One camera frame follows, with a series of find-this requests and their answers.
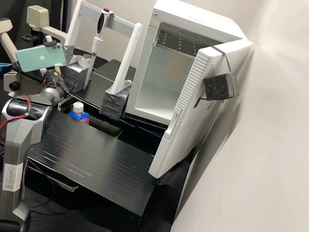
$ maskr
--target white bottle cap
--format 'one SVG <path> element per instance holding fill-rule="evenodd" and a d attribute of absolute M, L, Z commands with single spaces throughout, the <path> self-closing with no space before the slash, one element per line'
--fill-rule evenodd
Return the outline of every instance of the white bottle cap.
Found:
<path fill-rule="evenodd" d="M 84 104 L 81 102 L 76 102 L 73 104 L 73 111 L 75 113 L 82 113 L 84 111 Z"/>

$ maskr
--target green smartphone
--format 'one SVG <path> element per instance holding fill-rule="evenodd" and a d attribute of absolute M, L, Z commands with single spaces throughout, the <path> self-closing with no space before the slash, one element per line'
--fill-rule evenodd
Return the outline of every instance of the green smartphone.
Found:
<path fill-rule="evenodd" d="M 23 72 L 30 72 L 41 68 L 64 64 L 65 56 L 62 45 L 46 47 L 45 45 L 19 50 L 16 56 Z"/>

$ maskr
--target beige microscope arm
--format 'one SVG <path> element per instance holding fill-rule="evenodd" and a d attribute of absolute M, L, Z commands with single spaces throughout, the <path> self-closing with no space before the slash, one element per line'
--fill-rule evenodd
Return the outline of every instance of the beige microscope arm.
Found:
<path fill-rule="evenodd" d="M 16 52 L 17 49 L 10 39 L 7 32 L 13 28 L 11 20 L 9 18 L 0 18 L 0 42 L 4 47 L 7 55 L 12 63 L 17 62 Z"/>
<path fill-rule="evenodd" d="M 67 34 L 49 26 L 49 14 L 47 9 L 38 5 L 27 7 L 26 23 L 28 23 L 34 31 L 40 31 L 59 39 L 61 45 L 64 46 Z"/>

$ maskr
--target black platform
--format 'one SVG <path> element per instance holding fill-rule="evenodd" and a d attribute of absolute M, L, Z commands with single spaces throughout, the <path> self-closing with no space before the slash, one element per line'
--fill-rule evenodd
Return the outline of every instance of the black platform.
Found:
<path fill-rule="evenodd" d="M 120 64 L 121 62 L 118 60 L 111 60 L 103 66 L 93 70 L 92 80 L 89 82 L 87 88 L 78 93 L 71 93 L 71 96 L 100 109 L 103 94 L 113 85 Z M 135 71 L 136 69 L 130 66 L 125 79 L 133 81 Z"/>
<path fill-rule="evenodd" d="M 152 155 L 59 111 L 28 156 L 139 216 L 157 182 Z"/>

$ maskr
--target blue object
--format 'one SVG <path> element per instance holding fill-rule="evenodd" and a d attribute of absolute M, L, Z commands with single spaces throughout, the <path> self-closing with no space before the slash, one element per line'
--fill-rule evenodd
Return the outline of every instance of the blue object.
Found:
<path fill-rule="evenodd" d="M 71 111 L 68 115 L 71 116 L 72 118 L 78 120 L 78 121 L 82 121 L 86 124 L 89 124 L 90 115 L 86 112 L 75 113 L 74 111 Z"/>
<path fill-rule="evenodd" d="M 9 67 L 12 64 L 0 64 L 0 72 L 2 72 L 3 67 Z"/>

